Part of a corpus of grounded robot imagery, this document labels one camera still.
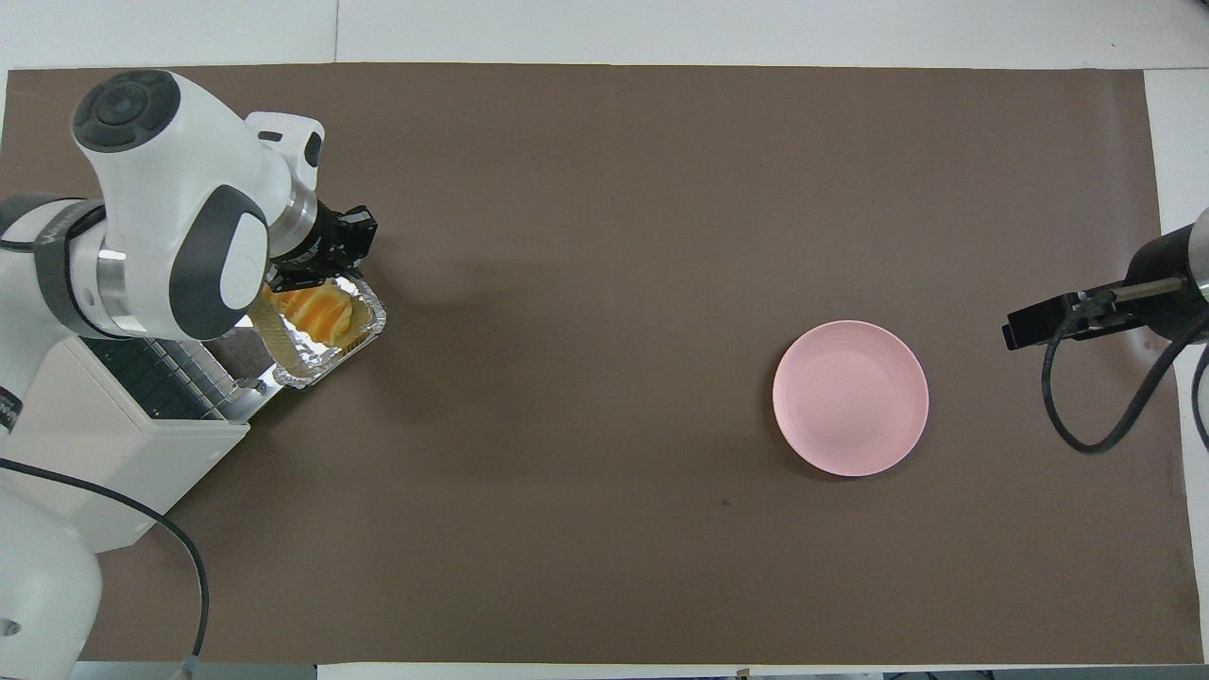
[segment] brown tabletop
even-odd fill
[[[66,120],[109,73],[11,75],[0,195],[97,194]],[[1140,73],[181,73],[323,121],[320,198],[378,218],[391,315],[173,509],[210,659],[1202,659],[1173,382],[1081,456],[1041,350],[999,328],[1158,234]],[[838,318],[898,334],[931,388],[915,451],[860,480],[770,408],[780,355]],[[1162,345],[1064,346],[1072,427],[1105,432]],[[180,657],[172,538],[102,566],[85,657]]]

